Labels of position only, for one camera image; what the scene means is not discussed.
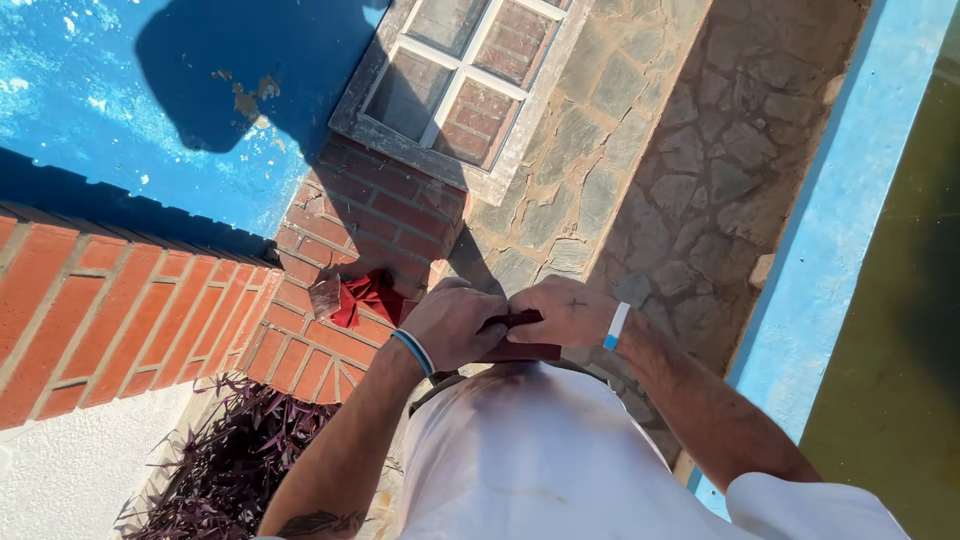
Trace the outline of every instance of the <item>white window frame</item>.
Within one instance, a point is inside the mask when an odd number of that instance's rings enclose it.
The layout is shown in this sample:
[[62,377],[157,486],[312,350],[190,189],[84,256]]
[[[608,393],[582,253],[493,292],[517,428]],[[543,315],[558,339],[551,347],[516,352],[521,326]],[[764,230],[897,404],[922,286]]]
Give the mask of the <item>white window frame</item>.
[[[400,160],[434,178],[469,191],[474,196],[493,205],[503,201],[530,138],[543,115],[547,100],[560,79],[573,46],[587,20],[593,0],[569,0],[563,10],[542,0],[490,0],[477,21],[462,59],[426,45],[406,35],[414,16],[424,0],[394,0],[383,21],[377,28],[376,37],[353,74],[344,97],[329,126],[334,131],[352,138],[387,156]],[[513,83],[473,65],[496,16],[506,2],[515,2],[524,8],[557,21],[558,28],[552,40],[545,43],[544,54],[533,83],[524,90]],[[387,72],[391,59],[400,49],[412,52],[452,71],[436,112],[419,141],[391,130],[363,113],[373,97],[380,80]],[[515,119],[507,126],[506,136],[490,170],[465,163],[456,158],[431,150],[442,125],[450,114],[457,96],[467,79],[496,90],[520,103]]]

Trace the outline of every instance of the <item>purple plant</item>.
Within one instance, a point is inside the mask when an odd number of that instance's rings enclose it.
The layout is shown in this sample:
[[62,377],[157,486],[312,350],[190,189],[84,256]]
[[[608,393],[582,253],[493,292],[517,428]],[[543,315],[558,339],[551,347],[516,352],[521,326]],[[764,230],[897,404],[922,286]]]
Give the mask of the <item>purple plant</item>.
[[211,388],[225,414],[187,433],[183,458],[141,530],[124,540],[241,540],[256,535],[280,481],[339,405],[314,405],[252,380],[226,376]]

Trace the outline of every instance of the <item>brick pillar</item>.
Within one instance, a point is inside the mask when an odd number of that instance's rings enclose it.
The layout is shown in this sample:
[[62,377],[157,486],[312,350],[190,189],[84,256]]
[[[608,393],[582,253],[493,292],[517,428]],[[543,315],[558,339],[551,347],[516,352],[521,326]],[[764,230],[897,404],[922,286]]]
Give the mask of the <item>brick pillar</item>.
[[235,366],[282,272],[0,206],[0,429]]
[[276,234],[286,270],[244,367],[254,380],[307,402],[344,401],[392,328],[361,308],[346,330],[313,320],[307,287],[389,268],[418,299],[463,226],[467,194],[332,135]]

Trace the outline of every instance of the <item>green water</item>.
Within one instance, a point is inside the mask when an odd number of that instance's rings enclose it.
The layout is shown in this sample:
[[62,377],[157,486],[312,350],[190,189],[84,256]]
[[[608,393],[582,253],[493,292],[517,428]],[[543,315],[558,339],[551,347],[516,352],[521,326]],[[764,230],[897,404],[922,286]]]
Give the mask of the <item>green water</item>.
[[914,540],[960,537],[955,23],[956,17],[801,441],[827,481],[872,491]]

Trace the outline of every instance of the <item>hand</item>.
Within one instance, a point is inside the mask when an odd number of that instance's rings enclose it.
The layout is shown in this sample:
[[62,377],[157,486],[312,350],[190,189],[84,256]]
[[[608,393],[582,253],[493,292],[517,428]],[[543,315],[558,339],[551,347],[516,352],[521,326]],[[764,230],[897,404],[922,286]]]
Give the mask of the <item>hand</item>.
[[442,280],[400,326],[426,349],[437,371],[479,360],[507,333],[503,325],[480,331],[487,319],[507,313],[507,299],[469,287],[460,278]]
[[507,339],[515,343],[552,343],[566,347],[600,345],[607,337],[619,304],[576,280],[547,276],[510,299],[511,313],[536,309],[543,321],[513,327],[507,332]]

